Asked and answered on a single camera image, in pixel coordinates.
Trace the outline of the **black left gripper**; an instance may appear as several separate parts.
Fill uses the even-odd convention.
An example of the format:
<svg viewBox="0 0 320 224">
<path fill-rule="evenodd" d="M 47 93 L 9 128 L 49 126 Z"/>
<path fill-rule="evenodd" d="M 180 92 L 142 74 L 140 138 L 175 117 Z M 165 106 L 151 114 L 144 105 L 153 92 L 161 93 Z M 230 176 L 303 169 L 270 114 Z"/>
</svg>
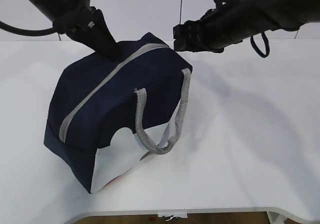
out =
<svg viewBox="0 0 320 224">
<path fill-rule="evenodd" d="M 117 60 L 121 49 L 111 35 L 101 10 L 95 7 L 74 9 L 56 18 L 52 27 L 59 34 L 82 43 L 111 61 Z"/>
</svg>

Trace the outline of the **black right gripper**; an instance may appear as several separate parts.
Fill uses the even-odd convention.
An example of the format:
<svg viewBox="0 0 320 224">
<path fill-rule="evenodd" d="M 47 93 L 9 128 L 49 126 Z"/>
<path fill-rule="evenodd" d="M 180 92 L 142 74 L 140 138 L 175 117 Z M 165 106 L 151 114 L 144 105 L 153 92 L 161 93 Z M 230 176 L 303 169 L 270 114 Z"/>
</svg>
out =
<svg viewBox="0 0 320 224">
<path fill-rule="evenodd" d="M 205 42 L 206 34 L 199 27 L 198 22 L 203 20 L 205 17 L 209 17 L 216 10 L 209 9 L 206 13 L 197 21 L 188 20 L 184 24 L 176 25 L 173 28 L 174 38 L 174 50 L 176 52 L 212 52 L 212 53 L 223 53 L 225 48 L 213 48 Z"/>
</svg>

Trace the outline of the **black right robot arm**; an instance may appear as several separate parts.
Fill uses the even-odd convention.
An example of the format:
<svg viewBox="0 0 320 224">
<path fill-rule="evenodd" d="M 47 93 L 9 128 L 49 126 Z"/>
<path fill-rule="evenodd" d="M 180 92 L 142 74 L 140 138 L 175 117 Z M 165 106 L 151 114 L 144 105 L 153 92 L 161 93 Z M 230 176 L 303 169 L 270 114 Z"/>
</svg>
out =
<svg viewBox="0 0 320 224">
<path fill-rule="evenodd" d="M 173 28 L 177 52 L 222 53 L 225 47 L 250 38 L 262 58 L 270 54 L 267 31 L 298 31 L 320 20 L 320 0 L 213 0 L 215 8 L 197 21 Z"/>
</svg>

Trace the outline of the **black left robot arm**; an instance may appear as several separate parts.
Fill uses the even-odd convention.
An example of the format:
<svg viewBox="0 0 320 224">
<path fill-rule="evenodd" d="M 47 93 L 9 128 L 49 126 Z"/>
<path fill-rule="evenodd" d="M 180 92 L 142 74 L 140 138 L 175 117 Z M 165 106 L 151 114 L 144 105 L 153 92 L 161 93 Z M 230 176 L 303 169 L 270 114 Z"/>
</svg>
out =
<svg viewBox="0 0 320 224">
<path fill-rule="evenodd" d="M 52 27 L 44 30 L 25 30 L 1 22 L 2 30 L 29 37 L 65 34 L 109 60 L 115 60 L 120 56 L 120 48 L 107 27 L 102 11 L 91 6 L 91 0 L 28 1 L 52 22 Z"/>
</svg>

